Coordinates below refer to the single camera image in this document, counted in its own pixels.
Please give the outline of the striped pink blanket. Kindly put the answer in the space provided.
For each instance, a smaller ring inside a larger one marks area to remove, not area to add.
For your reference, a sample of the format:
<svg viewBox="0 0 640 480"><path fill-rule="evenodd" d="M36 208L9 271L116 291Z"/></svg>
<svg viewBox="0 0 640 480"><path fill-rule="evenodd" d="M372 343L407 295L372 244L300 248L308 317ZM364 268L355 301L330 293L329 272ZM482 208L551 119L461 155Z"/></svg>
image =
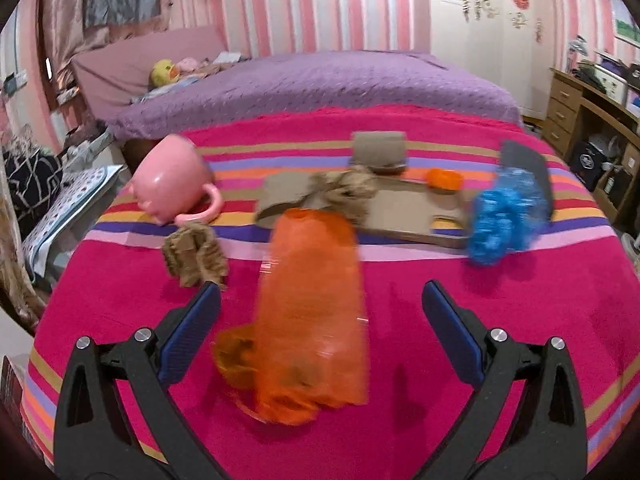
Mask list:
<svg viewBox="0 0 640 480"><path fill-rule="evenodd" d="M408 139L407 177L459 171L464 187L489 188L501 144L529 146L547 161L554 211L525 252L493 266L461 250L359 235L339 248L303 217L275 238L254 221L265 179L285 171L346 167L352 134L396 130ZM488 327L542 344L561 337L574 362L588 466L603 479L634 479L639 445L616 446L639 421L639 282L610 222L542 141L507 122L416 106L326 108L186 129L213 168L224 209L213 228L228 259L216 330L254 320L260 304L297 306L308 320L350 321L364 310L367 401L318 408L298 426L250 414L218 372L210 342L170 392L194 432L238 479L407 479L434 451L469 399L421 308L426 282Z"/></svg>

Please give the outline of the floral beige curtain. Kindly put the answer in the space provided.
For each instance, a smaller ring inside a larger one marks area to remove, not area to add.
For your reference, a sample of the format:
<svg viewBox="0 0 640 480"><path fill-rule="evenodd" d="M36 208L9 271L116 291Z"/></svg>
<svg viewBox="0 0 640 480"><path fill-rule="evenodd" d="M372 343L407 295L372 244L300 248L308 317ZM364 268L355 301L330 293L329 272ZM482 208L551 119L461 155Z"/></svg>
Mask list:
<svg viewBox="0 0 640 480"><path fill-rule="evenodd" d="M26 271L22 239L11 200L8 179L1 164L1 307L31 335L46 306Z"/></svg>

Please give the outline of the blue crumpled plastic bag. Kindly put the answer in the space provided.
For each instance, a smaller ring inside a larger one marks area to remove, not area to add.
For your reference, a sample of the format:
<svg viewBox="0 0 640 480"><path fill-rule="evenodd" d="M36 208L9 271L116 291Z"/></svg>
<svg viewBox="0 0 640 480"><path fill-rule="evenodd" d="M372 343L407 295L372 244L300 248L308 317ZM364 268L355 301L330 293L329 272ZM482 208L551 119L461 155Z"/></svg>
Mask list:
<svg viewBox="0 0 640 480"><path fill-rule="evenodd" d="M510 252L527 250L552 214L553 200L531 171L500 167L491 187L471 202L466 250L472 263L493 266Z"/></svg>

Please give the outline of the pink cup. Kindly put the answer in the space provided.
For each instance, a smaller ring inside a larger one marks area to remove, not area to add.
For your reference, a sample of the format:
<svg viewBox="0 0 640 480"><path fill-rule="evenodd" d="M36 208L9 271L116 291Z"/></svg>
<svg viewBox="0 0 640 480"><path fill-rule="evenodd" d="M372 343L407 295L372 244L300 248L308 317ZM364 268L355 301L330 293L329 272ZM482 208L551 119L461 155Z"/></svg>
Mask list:
<svg viewBox="0 0 640 480"><path fill-rule="evenodd" d="M170 134L140 162L128 183L139 208L159 226L209 223L224 208L214 173L185 136Z"/></svg>

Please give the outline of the flat brown cardboard piece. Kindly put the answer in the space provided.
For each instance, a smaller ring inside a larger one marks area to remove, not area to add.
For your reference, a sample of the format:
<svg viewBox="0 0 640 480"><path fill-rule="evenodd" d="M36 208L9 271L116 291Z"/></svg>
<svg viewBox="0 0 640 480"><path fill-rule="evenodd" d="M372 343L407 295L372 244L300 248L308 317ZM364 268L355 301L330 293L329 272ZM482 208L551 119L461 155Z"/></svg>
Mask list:
<svg viewBox="0 0 640 480"><path fill-rule="evenodd" d="M321 208L314 197L314 174L282 171L265 178L255 208L255 223L271 229L277 218L297 209ZM407 242L462 249L469 239L469 200L463 192L443 193L418 181L398 177L378 179L366 220L354 224L360 232Z"/></svg>

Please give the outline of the small orange cap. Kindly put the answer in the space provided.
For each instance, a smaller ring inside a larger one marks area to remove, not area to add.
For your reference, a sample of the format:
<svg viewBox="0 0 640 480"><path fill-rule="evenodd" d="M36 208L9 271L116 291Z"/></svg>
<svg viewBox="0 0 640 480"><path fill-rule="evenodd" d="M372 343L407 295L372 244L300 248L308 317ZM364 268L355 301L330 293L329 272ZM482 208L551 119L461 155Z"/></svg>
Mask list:
<svg viewBox="0 0 640 480"><path fill-rule="evenodd" d="M459 171L445 168L430 168L424 180L428 188L443 193L460 192L464 185L464 177Z"/></svg>

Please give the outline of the black box under desk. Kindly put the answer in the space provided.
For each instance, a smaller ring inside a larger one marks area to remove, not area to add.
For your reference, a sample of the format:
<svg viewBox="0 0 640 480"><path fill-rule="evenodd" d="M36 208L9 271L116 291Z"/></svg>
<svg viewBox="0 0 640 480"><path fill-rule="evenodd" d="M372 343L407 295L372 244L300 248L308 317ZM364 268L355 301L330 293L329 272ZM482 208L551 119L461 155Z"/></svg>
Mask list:
<svg viewBox="0 0 640 480"><path fill-rule="evenodd" d="M590 142L579 141L570 158L570 171L592 192L604 175L603 165L608 158Z"/></svg>

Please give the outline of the black rectangular case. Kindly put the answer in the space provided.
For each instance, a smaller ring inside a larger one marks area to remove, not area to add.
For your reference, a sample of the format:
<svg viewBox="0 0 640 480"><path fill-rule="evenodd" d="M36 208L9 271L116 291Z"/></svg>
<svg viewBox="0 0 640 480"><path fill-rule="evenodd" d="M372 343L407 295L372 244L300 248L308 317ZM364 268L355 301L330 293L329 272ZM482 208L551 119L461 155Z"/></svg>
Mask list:
<svg viewBox="0 0 640 480"><path fill-rule="evenodd" d="M516 141L506 140L500 146L500 165L528 171L544 199L544 218L550 221L554 213L554 198L547 161L540 153Z"/></svg>

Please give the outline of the crumpled brown paper ball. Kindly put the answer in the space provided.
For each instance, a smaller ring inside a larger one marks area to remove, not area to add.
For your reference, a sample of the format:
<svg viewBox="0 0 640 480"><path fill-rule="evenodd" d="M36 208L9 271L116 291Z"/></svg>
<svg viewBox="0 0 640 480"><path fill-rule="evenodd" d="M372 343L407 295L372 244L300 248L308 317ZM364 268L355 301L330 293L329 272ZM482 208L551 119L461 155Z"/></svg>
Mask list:
<svg viewBox="0 0 640 480"><path fill-rule="evenodd" d="M321 208L337 212L353 224L361 224L369 212L370 200L378 192L376 175L365 166L342 171L317 172L312 177L314 197Z"/></svg>

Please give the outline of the wooden desk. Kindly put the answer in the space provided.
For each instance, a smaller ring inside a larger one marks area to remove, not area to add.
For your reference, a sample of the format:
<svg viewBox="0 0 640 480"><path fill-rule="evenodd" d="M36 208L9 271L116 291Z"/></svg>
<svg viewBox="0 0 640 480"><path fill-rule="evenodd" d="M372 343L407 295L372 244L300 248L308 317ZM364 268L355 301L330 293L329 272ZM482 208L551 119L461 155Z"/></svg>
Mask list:
<svg viewBox="0 0 640 480"><path fill-rule="evenodd" d="M623 223L639 186L639 121L622 104L571 74L551 71L542 138L570 166L579 141L608 158L604 175L590 192L606 218Z"/></svg>

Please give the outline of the pink headboard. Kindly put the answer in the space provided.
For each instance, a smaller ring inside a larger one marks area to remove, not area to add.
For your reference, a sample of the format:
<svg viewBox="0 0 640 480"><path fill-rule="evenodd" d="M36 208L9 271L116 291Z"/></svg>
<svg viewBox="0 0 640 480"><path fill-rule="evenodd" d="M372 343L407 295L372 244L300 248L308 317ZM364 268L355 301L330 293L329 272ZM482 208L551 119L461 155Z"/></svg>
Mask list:
<svg viewBox="0 0 640 480"><path fill-rule="evenodd" d="M216 58L228 44L215 26L179 28L117 41L76 54L72 70L95 118L111 120L134 96L149 89L150 73L160 60Z"/></svg>

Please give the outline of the yellow duck plush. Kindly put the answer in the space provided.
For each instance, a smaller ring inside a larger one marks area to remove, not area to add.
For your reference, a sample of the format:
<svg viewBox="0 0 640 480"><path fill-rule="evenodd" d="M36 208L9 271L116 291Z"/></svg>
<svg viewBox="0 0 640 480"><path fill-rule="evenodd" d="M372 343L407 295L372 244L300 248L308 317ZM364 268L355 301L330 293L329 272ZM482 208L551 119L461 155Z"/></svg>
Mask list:
<svg viewBox="0 0 640 480"><path fill-rule="evenodd" d="M174 84L179 79L180 70L168 58L157 61L150 73L150 85L152 88L162 88L168 84Z"/></svg>

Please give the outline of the purple bedspread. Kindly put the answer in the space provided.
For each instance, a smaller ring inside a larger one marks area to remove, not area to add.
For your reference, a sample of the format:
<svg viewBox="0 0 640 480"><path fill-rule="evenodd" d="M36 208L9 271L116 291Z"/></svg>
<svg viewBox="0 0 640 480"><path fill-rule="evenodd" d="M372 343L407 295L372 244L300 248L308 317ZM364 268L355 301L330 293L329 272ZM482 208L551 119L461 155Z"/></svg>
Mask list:
<svg viewBox="0 0 640 480"><path fill-rule="evenodd" d="M521 121L509 92L433 55L323 51L241 62L163 96L129 104L106 124L118 140L154 140L277 113L393 104Z"/></svg>

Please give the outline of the white wardrobe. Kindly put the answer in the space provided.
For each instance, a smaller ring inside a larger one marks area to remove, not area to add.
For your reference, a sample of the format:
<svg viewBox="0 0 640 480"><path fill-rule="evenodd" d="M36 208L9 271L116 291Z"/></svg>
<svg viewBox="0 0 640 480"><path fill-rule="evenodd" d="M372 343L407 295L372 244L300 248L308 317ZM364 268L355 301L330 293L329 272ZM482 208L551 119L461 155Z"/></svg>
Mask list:
<svg viewBox="0 0 640 480"><path fill-rule="evenodd" d="M553 0L431 0L431 52L506 89L525 117L546 116Z"/></svg>

